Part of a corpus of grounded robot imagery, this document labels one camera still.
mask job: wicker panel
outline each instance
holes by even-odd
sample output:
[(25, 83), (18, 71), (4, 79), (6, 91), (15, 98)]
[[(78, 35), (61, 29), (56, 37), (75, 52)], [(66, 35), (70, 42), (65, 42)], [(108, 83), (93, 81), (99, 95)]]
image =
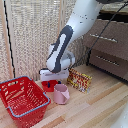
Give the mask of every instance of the wicker panel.
[(48, 47), (57, 39), (60, 0), (10, 1), (19, 76), (38, 80)]
[[(73, 11), (76, 0), (66, 0), (66, 9), (65, 9), (65, 24), (67, 23), (70, 15)], [(86, 47), (83, 45), (83, 37), (76, 39), (73, 43), (71, 43), (68, 47), (68, 50), (71, 51), (75, 55), (76, 62), (85, 54)], [(82, 65), (86, 62), (84, 58), (83, 61), (79, 62), (76, 66)]]
[(5, 14), (2, 12), (2, 5), (0, 5), (0, 82), (6, 81), (8, 79), (12, 78), (12, 72), (10, 71), (10, 64), (9, 62), (11, 59), (9, 58), (8, 52), (7, 52), (7, 33), (5, 33), (5, 28), (3, 22), (5, 23)]

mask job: pink cup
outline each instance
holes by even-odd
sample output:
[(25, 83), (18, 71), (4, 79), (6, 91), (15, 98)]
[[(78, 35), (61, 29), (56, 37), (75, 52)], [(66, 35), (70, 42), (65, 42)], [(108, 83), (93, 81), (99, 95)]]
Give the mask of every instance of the pink cup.
[(64, 84), (56, 84), (54, 86), (54, 102), (57, 104), (66, 104), (69, 100), (68, 88)]

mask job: brown cabinet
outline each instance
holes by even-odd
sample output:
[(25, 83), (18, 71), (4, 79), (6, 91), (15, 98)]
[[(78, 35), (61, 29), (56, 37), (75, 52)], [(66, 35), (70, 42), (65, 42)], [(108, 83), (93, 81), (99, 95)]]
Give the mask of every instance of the brown cabinet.
[[(84, 44), (91, 47), (108, 23), (97, 19), (85, 34)], [(89, 63), (128, 80), (128, 23), (112, 21), (93, 47)]]

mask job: patterned box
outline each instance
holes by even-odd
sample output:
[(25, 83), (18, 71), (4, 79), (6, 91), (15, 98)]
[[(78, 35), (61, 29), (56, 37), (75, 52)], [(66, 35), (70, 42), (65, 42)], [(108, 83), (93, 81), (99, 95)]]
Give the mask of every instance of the patterned box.
[(91, 80), (92, 77), (79, 73), (75, 69), (70, 69), (67, 83), (81, 92), (89, 92)]

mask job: red object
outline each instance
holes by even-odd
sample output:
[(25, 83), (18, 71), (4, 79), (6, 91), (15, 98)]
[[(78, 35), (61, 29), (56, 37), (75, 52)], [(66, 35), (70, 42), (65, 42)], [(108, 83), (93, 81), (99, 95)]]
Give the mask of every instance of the red object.
[(58, 81), (56, 81), (56, 80), (50, 80), (50, 81), (43, 81), (42, 82), (43, 89), (46, 92), (53, 92), (54, 86), (56, 84), (58, 84)]
[(0, 97), (18, 128), (29, 128), (41, 121), (51, 102), (27, 76), (0, 83)]

